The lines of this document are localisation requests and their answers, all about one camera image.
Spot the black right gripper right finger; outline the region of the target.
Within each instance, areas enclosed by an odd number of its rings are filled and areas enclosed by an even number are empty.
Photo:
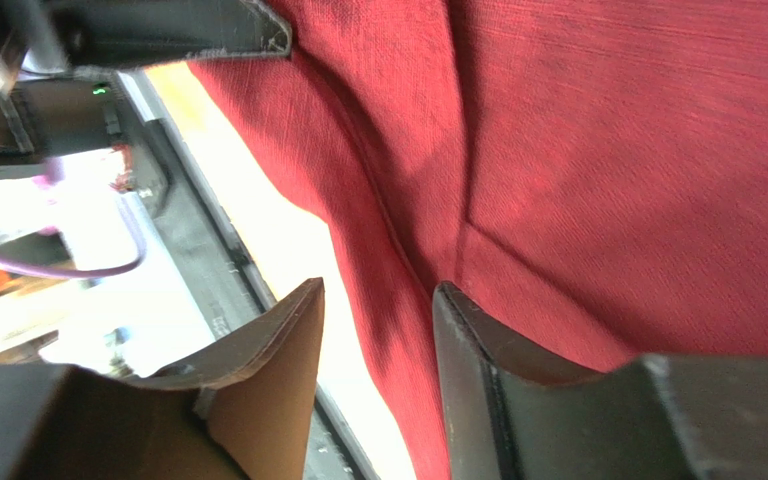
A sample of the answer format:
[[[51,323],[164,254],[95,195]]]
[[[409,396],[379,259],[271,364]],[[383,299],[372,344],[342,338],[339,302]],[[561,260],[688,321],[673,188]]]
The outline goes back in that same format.
[[[455,285],[433,297],[456,479],[768,479],[768,358],[556,355]]]

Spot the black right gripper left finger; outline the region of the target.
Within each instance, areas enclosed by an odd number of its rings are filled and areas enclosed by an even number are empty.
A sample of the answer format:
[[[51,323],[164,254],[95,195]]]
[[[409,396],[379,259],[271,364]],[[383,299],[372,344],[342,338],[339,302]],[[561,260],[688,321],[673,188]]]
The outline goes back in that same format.
[[[0,479],[299,479],[324,284],[148,378],[0,365]]]

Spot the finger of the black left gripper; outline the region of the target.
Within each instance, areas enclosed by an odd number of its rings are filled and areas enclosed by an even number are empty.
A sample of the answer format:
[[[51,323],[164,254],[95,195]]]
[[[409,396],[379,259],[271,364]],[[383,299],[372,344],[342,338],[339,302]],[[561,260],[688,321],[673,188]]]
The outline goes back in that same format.
[[[76,67],[285,57],[293,40],[263,1],[53,1],[51,14]]]

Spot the dark red cloth napkin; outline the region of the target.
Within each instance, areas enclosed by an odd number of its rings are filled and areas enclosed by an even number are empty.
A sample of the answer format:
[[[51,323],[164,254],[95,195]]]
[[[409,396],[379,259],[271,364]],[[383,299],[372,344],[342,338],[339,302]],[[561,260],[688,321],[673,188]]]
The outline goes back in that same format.
[[[768,1],[277,1],[287,61],[191,64],[330,229],[372,381],[450,475],[450,280],[606,371],[768,355]]]

